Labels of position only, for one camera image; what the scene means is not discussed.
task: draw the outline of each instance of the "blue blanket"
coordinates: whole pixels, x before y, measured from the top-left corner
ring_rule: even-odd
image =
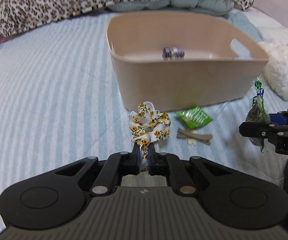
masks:
[[[242,12],[230,12],[224,17],[229,23],[233,24],[235,27],[245,32],[249,37],[251,37],[256,42],[263,41],[262,33],[256,28],[245,14]]]
[[[106,44],[111,16],[64,20],[0,44],[0,193],[86,156],[102,160],[114,152],[131,151],[129,112]],[[254,95],[251,88],[241,100],[205,108],[214,121],[201,133],[213,134],[211,146],[189,146],[176,139],[177,128],[183,126],[170,113],[170,138],[161,149],[181,159],[200,155],[280,183],[286,156],[275,154],[269,145],[261,153],[238,132]],[[272,113],[288,108],[288,102],[268,88],[264,98]],[[3,228],[0,218],[0,231]]]

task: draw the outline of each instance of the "purple object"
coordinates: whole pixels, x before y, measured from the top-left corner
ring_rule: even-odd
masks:
[[[178,59],[184,58],[185,52],[182,47],[166,47],[163,49],[163,59]]]

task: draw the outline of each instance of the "scrunchie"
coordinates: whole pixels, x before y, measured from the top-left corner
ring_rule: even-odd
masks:
[[[138,113],[132,111],[128,117],[132,131],[132,142],[140,146],[142,160],[141,171],[148,169],[148,145],[152,142],[165,140],[170,134],[171,120],[167,113],[155,110],[151,102],[138,106]]]

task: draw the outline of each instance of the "blue gripper part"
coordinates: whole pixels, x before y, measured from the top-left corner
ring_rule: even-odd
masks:
[[[282,114],[269,114],[271,122],[277,123],[278,125],[287,124],[287,118],[283,117]]]
[[[263,97],[263,95],[264,95],[264,88],[260,88],[259,90],[260,90],[260,92],[257,93],[257,96]]]

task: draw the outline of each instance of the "white fluffy cushion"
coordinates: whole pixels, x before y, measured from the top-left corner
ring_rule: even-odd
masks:
[[[264,41],[259,44],[270,57],[263,70],[264,78],[283,100],[288,100],[288,46]]]

